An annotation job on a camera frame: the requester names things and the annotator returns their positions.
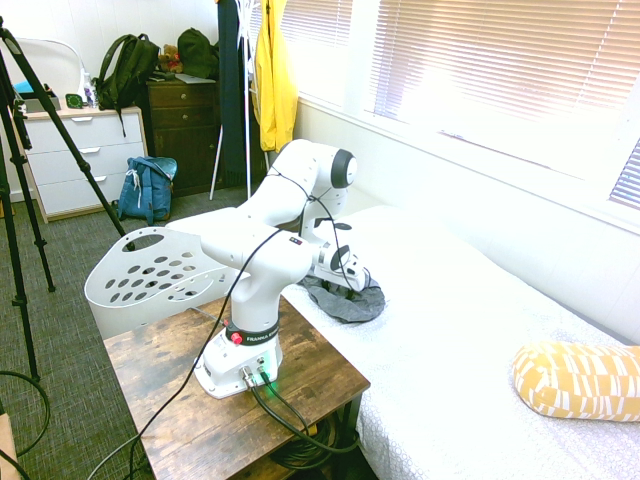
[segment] green backpack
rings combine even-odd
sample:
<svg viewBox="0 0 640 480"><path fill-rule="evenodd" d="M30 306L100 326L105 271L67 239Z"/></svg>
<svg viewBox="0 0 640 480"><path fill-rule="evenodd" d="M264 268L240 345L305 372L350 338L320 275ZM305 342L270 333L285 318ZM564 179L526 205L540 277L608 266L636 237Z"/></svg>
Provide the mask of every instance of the green backpack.
<svg viewBox="0 0 640 480"><path fill-rule="evenodd" d="M113 73L104 78L118 47L122 45ZM123 35L107 51L100 67L100 76L94 78L100 110L115 110L122 123L121 110L133 104L145 82L158 65L160 48L149 41L144 33ZM126 137L124 125L122 133Z"/></svg>

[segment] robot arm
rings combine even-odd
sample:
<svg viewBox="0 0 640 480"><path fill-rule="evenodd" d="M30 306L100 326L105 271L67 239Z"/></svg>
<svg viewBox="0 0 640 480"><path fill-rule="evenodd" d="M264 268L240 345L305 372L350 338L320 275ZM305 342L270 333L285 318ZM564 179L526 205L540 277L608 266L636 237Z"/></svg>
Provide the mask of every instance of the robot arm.
<svg viewBox="0 0 640 480"><path fill-rule="evenodd" d="M355 180L357 162L346 150L307 140L294 140L282 150L267 177L238 213L276 226L300 218L300 236L316 247L310 273L355 291L367 283L365 269L348 245L316 235L318 219L340 213L347 188Z"/></svg>
<svg viewBox="0 0 640 480"><path fill-rule="evenodd" d="M249 274L231 295L231 321L207 344L194 370L210 395L223 398L243 391L246 385L239 372L245 367L263 368L272 381L277 378L282 361L278 308L284 287L309 272L354 290L365 287L365 269L349 246L321 238L314 228L317 219L333 217L344 208L355 173L350 153L295 140L240 207L167 225L199 235L207 255L236 269L246 264ZM302 238L275 228L301 215Z"/></svg>

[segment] drawer handle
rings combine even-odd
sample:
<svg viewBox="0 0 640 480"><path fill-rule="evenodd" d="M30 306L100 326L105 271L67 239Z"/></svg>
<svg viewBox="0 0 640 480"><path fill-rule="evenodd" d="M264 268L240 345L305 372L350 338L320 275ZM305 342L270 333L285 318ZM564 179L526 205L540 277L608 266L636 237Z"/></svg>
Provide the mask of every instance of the drawer handle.
<svg viewBox="0 0 640 480"><path fill-rule="evenodd" d="M100 151L100 147L91 147L91 148L81 148L80 153L98 153Z"/></svg>

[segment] laundry basket hole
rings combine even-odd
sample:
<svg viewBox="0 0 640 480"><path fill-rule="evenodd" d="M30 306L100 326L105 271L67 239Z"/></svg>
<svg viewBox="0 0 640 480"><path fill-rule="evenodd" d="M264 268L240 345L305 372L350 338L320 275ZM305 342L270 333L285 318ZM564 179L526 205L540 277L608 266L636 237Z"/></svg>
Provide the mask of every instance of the laundry basket hole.
<svg viewBox="0 0 640 480"><path fill-rule="evenodd" d="M134 251L139 252L145 248L149 248L156 243L159 243L164 237L162 235L145 235L136 239L136 249ZM126 245L122 247L123 252L130 253Z"/></svg>

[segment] window sill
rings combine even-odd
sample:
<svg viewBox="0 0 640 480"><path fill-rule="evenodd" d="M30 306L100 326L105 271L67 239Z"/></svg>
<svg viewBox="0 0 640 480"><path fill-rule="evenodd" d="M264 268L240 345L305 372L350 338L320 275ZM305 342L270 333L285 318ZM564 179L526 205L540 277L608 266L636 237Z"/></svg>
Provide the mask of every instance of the window sill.
<svg viewBox="0 0 640 480"><path fill-rule="evenodd" d="M373 115L356 118L337 111L335 105L302 93L299 101L444 161L640 235L640 211L608 201L583 180L435 132L421 133L419 138L403 135L393 128L398 122Z"/></svg>

